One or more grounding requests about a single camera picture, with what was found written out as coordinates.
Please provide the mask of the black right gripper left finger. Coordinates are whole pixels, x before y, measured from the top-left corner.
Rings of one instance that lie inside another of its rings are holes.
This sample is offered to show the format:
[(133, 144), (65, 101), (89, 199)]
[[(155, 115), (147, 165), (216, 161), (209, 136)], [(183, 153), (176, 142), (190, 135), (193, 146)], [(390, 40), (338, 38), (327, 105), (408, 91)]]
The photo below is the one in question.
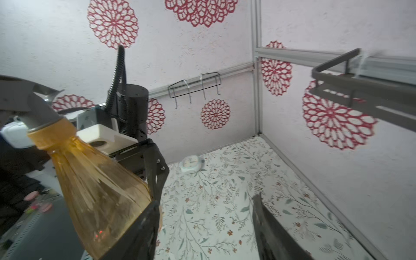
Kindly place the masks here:
[(152, 201), (121, 238), (103, 256), (103, 260), (153, 260), (159, 232), (159, 202)]

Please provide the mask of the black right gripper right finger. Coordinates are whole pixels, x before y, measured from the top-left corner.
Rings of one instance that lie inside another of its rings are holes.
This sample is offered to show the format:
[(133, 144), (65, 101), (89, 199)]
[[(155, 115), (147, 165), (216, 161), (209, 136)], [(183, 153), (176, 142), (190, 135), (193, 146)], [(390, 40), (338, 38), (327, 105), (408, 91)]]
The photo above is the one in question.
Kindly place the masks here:
[(312, 260), (262, 203), (253, 196), (253, 226), (261, 260)]

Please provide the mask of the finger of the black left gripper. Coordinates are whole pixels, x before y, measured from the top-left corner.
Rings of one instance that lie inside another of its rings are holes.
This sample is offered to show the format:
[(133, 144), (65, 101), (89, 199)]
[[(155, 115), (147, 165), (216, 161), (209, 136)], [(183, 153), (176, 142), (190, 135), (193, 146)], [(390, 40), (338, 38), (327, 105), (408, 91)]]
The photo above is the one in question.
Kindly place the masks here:
[(148, 186), (154, 200), (160, 202), (163, 187), (169, 175), (169, 167), (159, 147), (152, 139), (147, 139), (143, 146), (143, 156)]

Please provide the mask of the amber plastic spray bottle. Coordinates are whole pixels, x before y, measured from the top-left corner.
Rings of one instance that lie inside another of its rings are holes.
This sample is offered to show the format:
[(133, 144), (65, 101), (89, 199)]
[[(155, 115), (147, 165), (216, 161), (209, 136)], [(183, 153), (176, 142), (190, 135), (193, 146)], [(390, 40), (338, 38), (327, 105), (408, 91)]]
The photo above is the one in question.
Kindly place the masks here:
[(77, 135), (45, 150), (84, 249), (102, 256), (153, 199), (147, 183)]

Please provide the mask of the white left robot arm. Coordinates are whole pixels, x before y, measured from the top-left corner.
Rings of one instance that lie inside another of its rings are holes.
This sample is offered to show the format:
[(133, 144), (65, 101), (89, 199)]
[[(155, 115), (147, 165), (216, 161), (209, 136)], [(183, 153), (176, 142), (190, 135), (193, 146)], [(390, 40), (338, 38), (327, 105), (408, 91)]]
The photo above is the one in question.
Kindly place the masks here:
[[(29, 128), (28, 137), (40, 150), (46, 150), (76, 135), (76, 125), (55, 112), (49, 103), (38, 95), (50, 91), (44, 85), (18, 78), (1, 78), (1, 125), (11, 114), (17, 114)], [(137, 143), (118, 148), (108, 157), (134, 174), (145, 174), (153, 199), (160, 201), (169, 168), (158, 146), (145, 134), (148, 116), (148, 90), (134, 84), (122, 84), (112, 99), (117, 103), (114, 116), (124, 123), (127, 136)]]

